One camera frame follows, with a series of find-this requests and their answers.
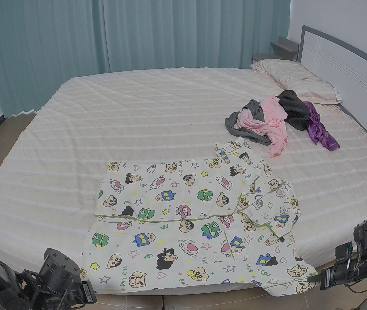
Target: purple satin cloth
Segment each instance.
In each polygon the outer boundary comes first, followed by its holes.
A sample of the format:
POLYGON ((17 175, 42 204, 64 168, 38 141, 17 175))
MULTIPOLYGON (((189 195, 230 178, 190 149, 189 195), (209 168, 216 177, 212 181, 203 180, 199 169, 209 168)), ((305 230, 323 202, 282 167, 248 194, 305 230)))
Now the purple satin cloth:
POLYGON ((327 148, 331 152, 337 148, 340 148, 339 143, 326 131, 322 122, 320 122, 320 115, 315 110, 315 107, 311 102, 304 103, 310 110, 308 135, 311 140, 318 144, 319 142, 323 147, 327 148))

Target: curtain fold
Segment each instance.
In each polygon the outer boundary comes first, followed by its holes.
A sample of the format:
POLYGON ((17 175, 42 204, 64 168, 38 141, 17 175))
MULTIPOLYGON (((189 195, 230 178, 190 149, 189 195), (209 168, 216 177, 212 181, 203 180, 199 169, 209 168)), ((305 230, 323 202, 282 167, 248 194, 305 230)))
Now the curtain fold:
POLYGON ((39 110, 75 76, 248 68, 286 36, 290 0, 0 0, 0 105, 39 110))

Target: mattress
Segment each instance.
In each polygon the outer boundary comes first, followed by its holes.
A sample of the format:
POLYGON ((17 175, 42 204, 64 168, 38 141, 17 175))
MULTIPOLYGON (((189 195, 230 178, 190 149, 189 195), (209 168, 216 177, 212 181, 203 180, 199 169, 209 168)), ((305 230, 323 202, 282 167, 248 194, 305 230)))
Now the mattress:
MULTIPOLYGON (((38 271, 51 247, 80 262, 108 162, 205 158, 216 142, 235 139, 225 117, 252 98, 281 91, 271 78, 240 69, 137 70, 67 81, 0 167, 0 260, 14 270, 38 271)), ((354 226, 367 219, 367 134, 338 106, 315 106, 340 149, 315 146, 307 132, 288 124, 281 156, 269 158, 268 147, 250 144, 293 183, 302 211, 297 253, 316 267, 333 260, 335 247, 351 241, 354 226)))

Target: tile floor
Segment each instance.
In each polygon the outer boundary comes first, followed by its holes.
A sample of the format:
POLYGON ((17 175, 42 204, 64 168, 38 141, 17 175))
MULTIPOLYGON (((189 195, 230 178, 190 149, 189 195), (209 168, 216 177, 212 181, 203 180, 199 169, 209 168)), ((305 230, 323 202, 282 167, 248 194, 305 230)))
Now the tile floor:
MULTIPOLYGON (((0 127, 0 166, 10 152, 20 133, 30 124, 35 114, 8 118, 0 127)), ((357 285, 357 290, 367 289, 367 279, 357 285)), ((161 309, 161 296, 97 295, 98 303, 88 305, 88 310, 138 310, 161 309)), ((354 294, 344 286, 327 291, 311 291, 284 297, 272 297, 260 288, 250 288, 226 293, 165 296, 166 309, 220 310, 220 309, 295 309, 295 310, 349 310, 367 298, 367 292, 354 294)))

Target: pile of clothes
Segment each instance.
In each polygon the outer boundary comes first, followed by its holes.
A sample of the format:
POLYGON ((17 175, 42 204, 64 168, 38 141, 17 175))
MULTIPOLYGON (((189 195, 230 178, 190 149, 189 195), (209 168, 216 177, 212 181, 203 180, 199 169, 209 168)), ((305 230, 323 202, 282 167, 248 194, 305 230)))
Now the pile of clothes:
POLYGON ((311 140, 330 151, 340 148, 339 143, 320 122, 320 115, 311 102, 303 102, 293 90, 284 90, 261 102, 251 100, 242 111, 233 112, 225 119, 230 134, 249 138, 269 146, 269 157, 281 154, 287 145, 285 121, 300 131, 308 131, 311 140))

